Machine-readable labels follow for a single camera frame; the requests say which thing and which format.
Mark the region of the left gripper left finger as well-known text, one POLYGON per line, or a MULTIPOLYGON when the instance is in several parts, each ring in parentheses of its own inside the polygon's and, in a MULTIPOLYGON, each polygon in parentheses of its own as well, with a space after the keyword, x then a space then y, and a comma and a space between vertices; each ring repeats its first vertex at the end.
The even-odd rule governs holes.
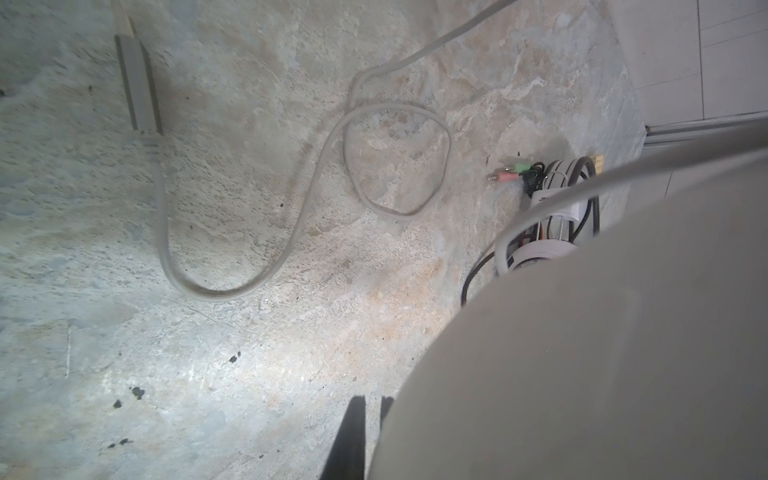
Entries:
POLYGON ((363 480, 366 461, 366 401, 353 396, 348 403, 320 480, 363 480))

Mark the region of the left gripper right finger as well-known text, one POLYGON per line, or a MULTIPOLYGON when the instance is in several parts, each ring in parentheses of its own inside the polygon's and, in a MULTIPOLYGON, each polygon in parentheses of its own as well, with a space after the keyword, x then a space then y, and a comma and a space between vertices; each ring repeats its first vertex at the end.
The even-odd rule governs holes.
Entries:
POLYGON ((395 401, 395 398, 392 396, 382 396, 381 402, 380 402, 380 416, 379 416, 379 425, 380 427, 383 427, 384 422, 386 420, 386 417, 393 406, 395 401))

